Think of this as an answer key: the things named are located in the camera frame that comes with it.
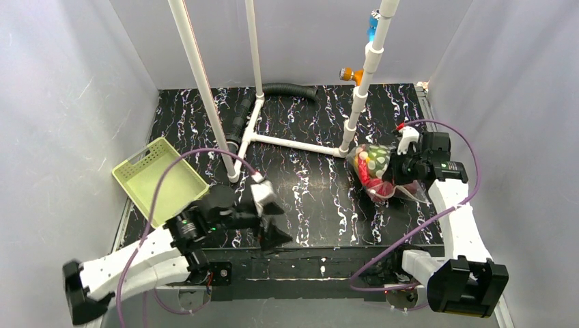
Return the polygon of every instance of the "plastic bag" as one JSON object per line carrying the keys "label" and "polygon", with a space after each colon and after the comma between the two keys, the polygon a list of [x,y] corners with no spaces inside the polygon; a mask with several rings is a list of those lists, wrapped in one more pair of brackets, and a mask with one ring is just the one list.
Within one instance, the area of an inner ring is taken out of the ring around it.
{"label": "plastic bag", "polygon": [[396,149],[395,146],[363,144],[355,147],[346,159],[356,171],[373,202],[378,203],[390,197],[398,197],[428,203],[424,188],[416,180],[402,186],[382,181],[382,176],[388,169],[390,153],[394,149]]}

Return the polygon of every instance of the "clear plastic bag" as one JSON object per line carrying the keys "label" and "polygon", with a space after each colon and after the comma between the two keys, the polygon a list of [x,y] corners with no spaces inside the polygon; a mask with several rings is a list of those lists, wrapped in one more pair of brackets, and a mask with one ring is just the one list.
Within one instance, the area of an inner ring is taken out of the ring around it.
{"label": "clear plastic bag", "polygon": [[382,181],[388,169],[394,146],[363,144],[355,147],[346,157],[373,202],[384,202],[390,197],[428,203],[426,192],[418,181],[402,186]]}

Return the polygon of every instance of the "basket handle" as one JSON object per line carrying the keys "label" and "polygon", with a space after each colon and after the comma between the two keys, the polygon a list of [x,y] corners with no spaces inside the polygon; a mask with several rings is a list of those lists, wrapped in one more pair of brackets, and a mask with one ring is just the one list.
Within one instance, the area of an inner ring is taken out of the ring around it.
{"label": "basket handle", "polygon": [[151,153],[151,150],[149,149],[148,146],[145,146],[143,149],[141,149],[140,151],[138,151],[136,154],[132,155],[131,157],[129,157],[127,159],[127,161],[131,164],[131,165],[135,165],[137,164],[141,159],[145,158],[148,154]]}

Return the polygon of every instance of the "black marble table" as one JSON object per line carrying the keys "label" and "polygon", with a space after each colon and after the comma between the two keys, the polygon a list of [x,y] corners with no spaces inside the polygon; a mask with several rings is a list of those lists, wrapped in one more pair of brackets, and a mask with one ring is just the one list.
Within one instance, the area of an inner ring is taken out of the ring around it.
{"label": "black marble table", "polygon": [[[262,135],[337,147],[341,143],[344,120],[350,114],[352,89],[350,85],[318,86],[315,102],[286,96],[267,96],[257,121],[257,131]],[[247,90],[213,90],[224,130],[227,131],[235,116],[236,105]],[[422,117],[412,84],[372,85],[367,108],[358,121],[352,146],[363,143],[393,144],[395,138],[391,131],[399,123],[405,118],[413,120]],[[165,137],[181,153],[193,148],[216,146],[197,90],[160,92],[151,140],[160,136]],[[286,244],[284,249],[301,254],[295,258],[307,258],[315,249],[329,249],[334,254],[337,249],[358,249],[359,256],[349,253],[341,257],[341,263],[350,264],[350,270],[336,273],[341,277],[347,277],[356,265],[359,267],[379,253],[377,250],[392,244],[435,213],[432,205],[395,198],[385,204],[373,203],[344,159],[264,143],[252,143],[246,159],[253,167],[265,173],[277,189],[279,203],[286,211],[285,215],[277,219],[277,223],[294,237],[294,242]],[[229,183],[219,155],[201,154],[188,161],[208,184]],[[240,182],[233,185],[240,199],[247,196],[248,185],[247,172],[243,171]],[[136,241],[142,231],[143,215],[138,209],[131,208],[121,247]],[[209,255],[213,259],[237,258],[242,261],[241,258],[246,258],[248,262],[244,267],[247,267],[252,265],[251,258],[261,257],[232,255],[240,254],[234,252],[236,249],[255,253],[253,248],[257,246],[256,242],[251,232],[246,230],[221,232],[214,236],[212,242],[207,247],[213,248]],[[412,237],[410,243],[441,247],[438,224],[430,225]],[[251,272],[243,277],[253,279]],[[319,270],[312,272],[316,277],[320,275]]]}

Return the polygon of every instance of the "white wall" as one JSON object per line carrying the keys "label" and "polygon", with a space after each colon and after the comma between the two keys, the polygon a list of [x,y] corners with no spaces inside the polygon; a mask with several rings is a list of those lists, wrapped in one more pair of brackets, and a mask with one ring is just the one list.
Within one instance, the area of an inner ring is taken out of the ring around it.
{"label": "white wall", "polygon": [[111,170],[146,143],[158,92],[107,0],[0,3],[0,321],[69,327],[61,266],[111,250]]}
{"label": "white wall", "polygon": [[579,322],[578,30],[575,0],[474,0],[429,87],[478,152],[475,217],[516,327]]}
{"label": "white wall", "polygon": [[[375,83],[427,81],[472,0],[402,0]],[[167,1],[111,0],[158,89],[195,87]],[[254,85],[243,0],[187,0],[212,87]],[[370,12],[380,0],[255,0],[267,82],[340,84],[364,63]]]}

